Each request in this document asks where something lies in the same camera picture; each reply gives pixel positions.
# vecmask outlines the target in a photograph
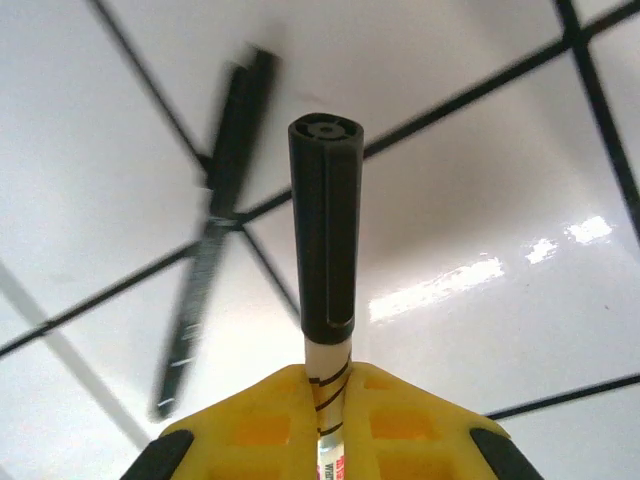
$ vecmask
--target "black stripe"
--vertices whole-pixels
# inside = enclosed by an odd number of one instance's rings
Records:
[[[206,165],[203,159],[198,155],[195,144],[187,134],[186,129],[178,120],[178,115],[169,106],[167,95],[161,91],[159,82],[153,77],[151,70],[146,65],[142,56],[136,52],[133,42],[127,37],[122,22],[118,20],[116,15],[107,7],[103,0],[87,0],[89,7],[96,13],[100,23],[111,34],[116,46],[120,49],[123,57],[129,62],[129,66],[138,76],[138,80],[147,90],[156,107],[162,112],[169,125],[173,128],[176,136],[182,141],[183,146],[189,151],[194,160],[196,160],[206,171]]]
[[[327,435],[331,435],[333,432],[337,431],[341,426],[342,426],[342,422],[340,422],[338,425],[334,425],[333,427],[327,430],[318,429],[318,433],[320,434],[321,437],[326,437]]]
[[[330,385],[336,380],[338,380],[342,376],[342,374],[347,371],[347,368],[349,368],[350,363],[351,363],[351,352],[349,352],[349,357],[347,358],[346,363],[336,373],[331,375],[326,380],[320,380],[318,377],[310,378],[309,383],[318,384],[319,387],[326,387],[327,385]]]
[[[618,388],[629,387],[639,383],[640,373],[636,373],[627,377],[621,377],[615,380],[609,380],[603,383],[590,385],[588,387],[570,390],[568,392],[553,395],[551,397],[541,398],[540,400],[534,400],[533,402],[523,403],[522,405],[506,408],[504,410],[498,410],[496,412],[489,413],[486,416],[491,420],[504,420],[505,418],[515,417],[516,415],[534,412],[543,408],[553,407],[562,403],[580,400],[581,398],[599,395],[601,393],[610,392]]]
[[[134,286],[136,283],[139,283],[142,280],[146,280],[150,276],[189,256],[194,246],[195,244],[187,245],[159,260],[156,260],[151,265],[148,265],[147,267],[132,273],[129,277],[123,278],[118,283],[111,285],[105,290],[102,290],[101,292],[93,295],[92,297],[87,298],[82,303],[76,305],[75,307],[72,307],[66,312],[61,313],[57,317],[54,317],[51,320],[47,320],[46,322],[41,323],[38,327],[25,333],[24,335],[16,337],[12,341],[5,343],[2,348],[0,348],[0,358],[4,355],[7,355],[8,353],[13,352],[14,350],[17,350],[20,347],[27,345],[33,340],[46,335],[54,328],[58,328],[65,323],[73,320],[74,318],[83,315],[84,313],[97,307],[101,303],[106,302],[110,298],[119,295],[128,288]]]
[[[344,382],[342,386],[338,390],[336,390],[336,392],[333,395],[331,395],[327,400],[325,400],[320,405],[316,405],[316,412],[319,412],[323,408],[326,408],[329,405],[331,405],[333,401],[340,396],[340,394],[342,393],[342,391],[345,389],[346,386],[347,386],[347,382]]]
[[[572,44],[582,86],[589,100],[598,131],[609,156],[609,163],[615,172],[618,187],[627,205],[636,237],[640,241],[640,194],[633,178],[633,172],[624,151],[620,135],[615,125],[611,108],[598,78],[593,58],[589,52],[588,38],[580,35],[578,15],[570,0],[556,0],[556,9],[562,19],[565,38]]]

